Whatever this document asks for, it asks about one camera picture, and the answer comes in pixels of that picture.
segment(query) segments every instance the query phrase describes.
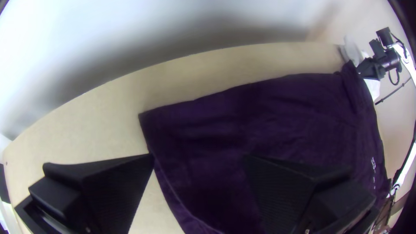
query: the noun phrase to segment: white object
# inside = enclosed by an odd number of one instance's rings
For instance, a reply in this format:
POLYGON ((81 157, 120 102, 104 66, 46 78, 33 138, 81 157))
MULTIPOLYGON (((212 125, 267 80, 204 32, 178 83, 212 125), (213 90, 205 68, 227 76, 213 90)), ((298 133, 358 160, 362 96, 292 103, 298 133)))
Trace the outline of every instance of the white object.
MULTIPOLYGON (((404 67, 409 71, 410 76, 412 77, 413 84, 416 86, 416 70, 415 65, 413 63, 412 56, 409 53, 409 50, 406 49, 406 51, 403 49, 403 47, 399 43, 394 43, 389 48, 393 48, 396 53, 400 57, 401 63, 404 65, 404 67)), ((414 159, 416 157, 416 143, 413 143, 412 149, 410 150, 409 157, 407 158, 403 170, 399 175, 399 178, 397 179, 396 183, 392 186, 392 190, 390 191, 390 194, 387 197, 390 197, 390 195, 393 195, 396 190, 400 189, 402 184, 404 183, 404 179, 406 178, 407 173, 409 172, 410 166, 412 165, 414 159)))

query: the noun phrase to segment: black cable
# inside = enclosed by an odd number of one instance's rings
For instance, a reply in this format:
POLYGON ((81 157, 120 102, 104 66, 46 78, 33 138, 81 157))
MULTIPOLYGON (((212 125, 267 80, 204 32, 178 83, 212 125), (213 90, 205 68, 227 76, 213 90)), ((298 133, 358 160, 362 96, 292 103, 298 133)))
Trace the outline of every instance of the black cable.
POLYGON ((391 79, 391 75, 390 75, 390 71, 389 71, 389 80, 390 83, 394 86, 397 86, 400 82, 400 75, 399 75, 399 71, 396 69, 396 73, 397 73, 397 81, 394 83, 393 80, 391 79))
POLYGON ((376 102, 375 105, 378 105, 380 103, 382 103, 384 100, 388 99, 391 95, 393 95, 395 92, 397 92, 399 89, 401 89, 402 87, 404 87, 404 85, 409 82, 409 80, 411 80, 412 78, 409 77, 400 87, 396 88, 395 90, 393 90, 393 92, 389 93, 387 96, 383 97, 382 99, 380 99, 378 102, 376 102))

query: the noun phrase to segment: beige table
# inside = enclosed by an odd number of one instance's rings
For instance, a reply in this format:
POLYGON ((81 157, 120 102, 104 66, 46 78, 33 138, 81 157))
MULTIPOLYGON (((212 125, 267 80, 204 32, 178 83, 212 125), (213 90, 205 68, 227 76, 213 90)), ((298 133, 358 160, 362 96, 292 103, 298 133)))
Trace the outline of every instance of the beige table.
MULTIPOLYGON (((337 46, 274 43, 214 50, 154 65, 97 87, 33 124, 4 152, 13 206, 43 177, 45 162, 71 164, 147 153, 137 114, 287 74, 338 71, 337 46)), ((30 233, 19 220, 23 233, 30 233)), ((154 175, 130 233, 183 233, 154 175)))

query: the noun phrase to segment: purple cloth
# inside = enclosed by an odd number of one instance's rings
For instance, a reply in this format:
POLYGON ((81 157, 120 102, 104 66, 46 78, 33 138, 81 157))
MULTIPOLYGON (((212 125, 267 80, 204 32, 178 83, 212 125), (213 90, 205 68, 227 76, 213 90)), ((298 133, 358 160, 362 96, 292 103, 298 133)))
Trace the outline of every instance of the purple cloth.
POLYGON ((349 165, 383 202, 383 144, 365 82, 352 62, 234 87, 140 115, 163 194, 186 234, 264 234, 241 164, 251 153, 349 165))

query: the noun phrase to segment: white wall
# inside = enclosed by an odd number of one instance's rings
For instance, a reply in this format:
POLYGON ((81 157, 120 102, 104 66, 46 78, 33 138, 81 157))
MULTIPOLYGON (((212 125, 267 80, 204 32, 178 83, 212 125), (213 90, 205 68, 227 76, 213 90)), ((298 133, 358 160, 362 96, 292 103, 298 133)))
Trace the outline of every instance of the white wall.
POLYGON ((111 79, 223 47, 303 40, 330 0, 10 0, 0 15, 0 133, 111 79))

